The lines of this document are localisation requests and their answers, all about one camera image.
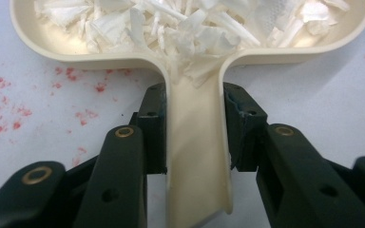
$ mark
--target metal grommet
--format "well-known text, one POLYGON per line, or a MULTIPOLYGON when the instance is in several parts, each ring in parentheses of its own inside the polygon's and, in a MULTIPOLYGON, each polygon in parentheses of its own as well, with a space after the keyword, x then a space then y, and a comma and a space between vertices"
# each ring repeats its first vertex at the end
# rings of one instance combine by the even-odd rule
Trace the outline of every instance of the metal grommet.
POLYGON ((52 169, 47 166, 40 166, 35 169, 28 171, 25 176, 22 178, 22 183, 26 185, 32 185, 39 183, 45 179, 47 179, 52 174, 52 169), (33 177, 38 172, 42 172, 42 175, 38 175, 38 177, 33 177))
POLYGON ((277 128, 275 128, 275 132, 277 132, 281 136, 293 136, 295 134, 295 131, 287 126, 278 126, 277 128))
POLYGON ((115 132, 115 136, 119 137, 119 138, 126 138, 126 137, 129 137, 129 136, 133 135, 133 133, 134 133, 133 128, 129 127, 129 126, 126 126, 126 127, 118 129, 115 132))

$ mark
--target white surface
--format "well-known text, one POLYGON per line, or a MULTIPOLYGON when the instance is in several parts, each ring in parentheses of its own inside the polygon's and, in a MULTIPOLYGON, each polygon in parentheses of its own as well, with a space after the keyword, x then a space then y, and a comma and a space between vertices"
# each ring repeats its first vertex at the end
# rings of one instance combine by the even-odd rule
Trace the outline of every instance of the white surface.
MULTIPOLYGON (((20 41, 8 3, 0 0, 0 186, 32 162, 58 161, 71 168, 95 156, 106 132, 126 124, 145 89, 163 80, 148 70, 108 75, 74 70, 72 82, 66 68, 20 41), (63 70, 59 75, 57 67, 63 70), (98 92, 98 84, 106 89, 98 92), (15 123, 20 127, 13 129, 15 123)), ((300 129, 323 157, 350 167, 365 156, 365 31, 350 45, 307 63, 235 67, 225 80, 246 88, 270 124, 300 129)), ((232 180, 233 214, 207 227, 268 227, 255 175, 233 171, 232 180)), ((165 225, 164 193, 165 176, 150 176, 149 227, 165 225)))

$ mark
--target clamp jaw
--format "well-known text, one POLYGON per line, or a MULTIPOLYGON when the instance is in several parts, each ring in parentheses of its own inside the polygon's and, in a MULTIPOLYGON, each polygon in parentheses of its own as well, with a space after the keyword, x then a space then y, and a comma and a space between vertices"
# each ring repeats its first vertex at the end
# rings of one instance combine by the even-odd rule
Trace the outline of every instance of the clamp jaw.
MULTIPOLYGON (((323 159, 240 86, 225 83, 224 102, 231 168, 258 172, 272 227, 365 227, 365 157, 352 170, 323 159)), ((165 111, 165 85, 154 85, 96 158, 17 171, 0 189, 0 227, 146 227, 146 175, 167 172, 165 111)))

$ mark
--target shredded plastic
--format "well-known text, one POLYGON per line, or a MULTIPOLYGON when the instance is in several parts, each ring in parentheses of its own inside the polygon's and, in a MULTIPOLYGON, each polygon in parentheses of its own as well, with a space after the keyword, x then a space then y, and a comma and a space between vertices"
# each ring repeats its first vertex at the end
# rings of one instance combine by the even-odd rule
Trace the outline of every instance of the shredded plastic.
POLYGON ((65 32, 76 25, 91 53, 144 52, 173 82, 185 75, 197 86, 214 70, 203 66, 241 49, 292 47, 303 30, 325 36, 333 11, 350 9, 346 0, 34 0, 34 8, 65 32))

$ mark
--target white table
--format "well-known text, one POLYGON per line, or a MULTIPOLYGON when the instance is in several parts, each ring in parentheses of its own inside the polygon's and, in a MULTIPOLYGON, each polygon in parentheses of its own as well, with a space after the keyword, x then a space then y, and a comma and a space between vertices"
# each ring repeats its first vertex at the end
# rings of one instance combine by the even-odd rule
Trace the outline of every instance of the white table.
MULTIPOLYGON (((162 81, 146 69, 67 70, 23 44, 0 0, 0 187, 33 162, 69 169, 96 156, 106 132, 127 124, 145 90, 162 81)), ((365 31, 312 61, 234 67, 225 81, 243 86, 268 123, 300 129, 326 159, 351 167, 365 156, 365 31)), ((232 180, 233 214, 207 227, 268 227, 255 174, 233 171, 232 180)), ((165 176, 150 176, 149 227, 165 226, 164 193, 165 176)))

